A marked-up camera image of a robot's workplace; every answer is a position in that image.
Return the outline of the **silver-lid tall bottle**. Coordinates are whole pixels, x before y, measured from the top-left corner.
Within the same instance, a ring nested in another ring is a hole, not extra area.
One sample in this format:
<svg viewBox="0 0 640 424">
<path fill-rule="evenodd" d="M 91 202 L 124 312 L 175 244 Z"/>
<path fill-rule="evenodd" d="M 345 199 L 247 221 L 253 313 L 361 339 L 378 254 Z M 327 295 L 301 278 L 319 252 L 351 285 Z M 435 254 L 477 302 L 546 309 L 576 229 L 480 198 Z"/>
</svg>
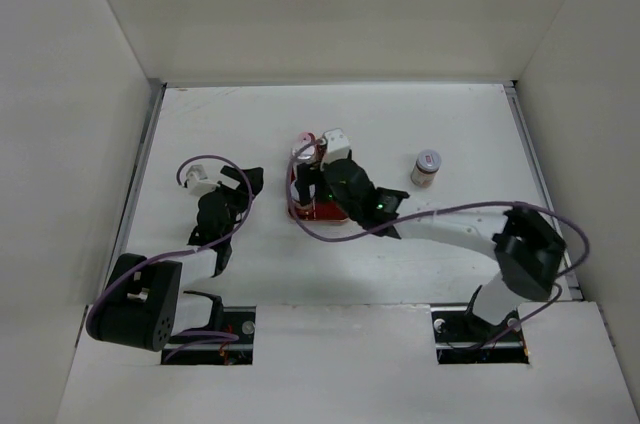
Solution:
<svg viewBox="0 0 640 424">
<path fill-rule="evenodd" d="M 318 162 L 318 150 L 315 145 L 310 145 L 305 149 L 300 148 L 295 158 L 296 165 L 314 165 Z"/>
</svg>

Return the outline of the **pink-cap bottle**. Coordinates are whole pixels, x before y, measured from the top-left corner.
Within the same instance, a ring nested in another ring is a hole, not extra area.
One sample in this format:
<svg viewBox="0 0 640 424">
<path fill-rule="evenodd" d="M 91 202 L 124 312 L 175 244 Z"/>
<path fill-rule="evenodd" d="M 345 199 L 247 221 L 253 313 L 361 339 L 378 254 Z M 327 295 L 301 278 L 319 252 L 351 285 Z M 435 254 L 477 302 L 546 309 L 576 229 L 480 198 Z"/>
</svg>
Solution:
<svg viewBox="0 0 640 424">
<path fill-rule="evenodd" d="M 302 132 L 298 135 L 297 140 L 295 141 L 295 143 L 297 145 L 300 146 L 304 146 L 310 142 L 313 142 L 316 140 L 316 137 L 313 133 L 311 132 Z"/>
</svg>

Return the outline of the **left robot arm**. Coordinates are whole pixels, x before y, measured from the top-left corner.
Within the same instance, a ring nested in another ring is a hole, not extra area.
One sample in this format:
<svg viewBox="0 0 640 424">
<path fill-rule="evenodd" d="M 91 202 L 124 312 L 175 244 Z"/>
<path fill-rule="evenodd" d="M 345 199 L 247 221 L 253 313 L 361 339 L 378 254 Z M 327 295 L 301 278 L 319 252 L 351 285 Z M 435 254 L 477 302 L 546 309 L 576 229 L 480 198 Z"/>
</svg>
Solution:
<svg viewBox="0 0 640 424">
<path fill-rule="evenodd" d="M 198 198 L 185 249 L 151 258 L 135 253 L 118 257 L 107 287 L 89 311 L 85 328 L 91 338 L 159 352 L 175 337 L 206 343 L 222 337 L 222 299 L 194 285 L 228 267 L 232 236 L 263 189 L 264 169 L 227 164 L 220 174 L 235 185 L 212 181 L 201 165 L 191 166 L 179 180 Z"/>
</svg>

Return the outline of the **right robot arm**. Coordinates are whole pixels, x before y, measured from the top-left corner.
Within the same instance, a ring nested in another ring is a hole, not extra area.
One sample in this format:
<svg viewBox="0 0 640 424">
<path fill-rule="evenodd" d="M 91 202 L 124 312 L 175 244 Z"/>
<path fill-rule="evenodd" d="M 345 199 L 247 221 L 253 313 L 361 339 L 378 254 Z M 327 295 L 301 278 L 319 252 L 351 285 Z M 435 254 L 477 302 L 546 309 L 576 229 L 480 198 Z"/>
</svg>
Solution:
<svg viewBox="0 0 640 424">
<path fill-rule="evenodd" d="M 557 279 L 566 243 L 543 208 L 503 201 L 427 208 L 405 191 L 375 186 L 350 158 L 325 165 L 291 159 L 288 184 L 288 206 L 310 204 L 310 190 L 320 189 L 365 236 L 433 241 L 495 262 L 496 275 L 465 309 L 464 328 L 475 339 L 496 338 L 520 305 L 545 305 L 562 291 Z"/>
</svg>

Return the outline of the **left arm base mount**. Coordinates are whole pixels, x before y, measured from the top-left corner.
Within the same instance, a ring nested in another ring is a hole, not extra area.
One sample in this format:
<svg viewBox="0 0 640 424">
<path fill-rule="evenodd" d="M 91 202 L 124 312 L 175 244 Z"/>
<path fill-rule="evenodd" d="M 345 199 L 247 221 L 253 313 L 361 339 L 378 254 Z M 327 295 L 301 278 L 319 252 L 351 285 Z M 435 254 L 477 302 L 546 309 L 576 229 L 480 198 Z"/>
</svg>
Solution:
<svg viewBox="0 0 640 424">
<path fill-rule="evenodd" d="M 253 362 L 255 307 L 226 307 L 213 331 L 185 331 L 161 351 L 163 366 L 245 366 Z"/>
</svg>

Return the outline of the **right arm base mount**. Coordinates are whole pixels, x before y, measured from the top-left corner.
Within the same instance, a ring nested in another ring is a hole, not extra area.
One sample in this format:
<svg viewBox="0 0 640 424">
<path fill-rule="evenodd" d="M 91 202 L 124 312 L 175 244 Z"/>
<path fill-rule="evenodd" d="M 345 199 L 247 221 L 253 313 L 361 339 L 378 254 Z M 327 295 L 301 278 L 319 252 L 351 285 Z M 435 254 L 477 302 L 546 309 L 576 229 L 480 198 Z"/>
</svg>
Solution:
<svg viewBox="0 0 640 424">
<path fill-rule="evenodd" d="M 496 339 L 519 318 L 517 311 L 498 326 L 486 324 L 461 307 L 434 307 L 431 320 L 436 358 L 442 365 L 528 364 L 520 327 Z"/>
</svg>

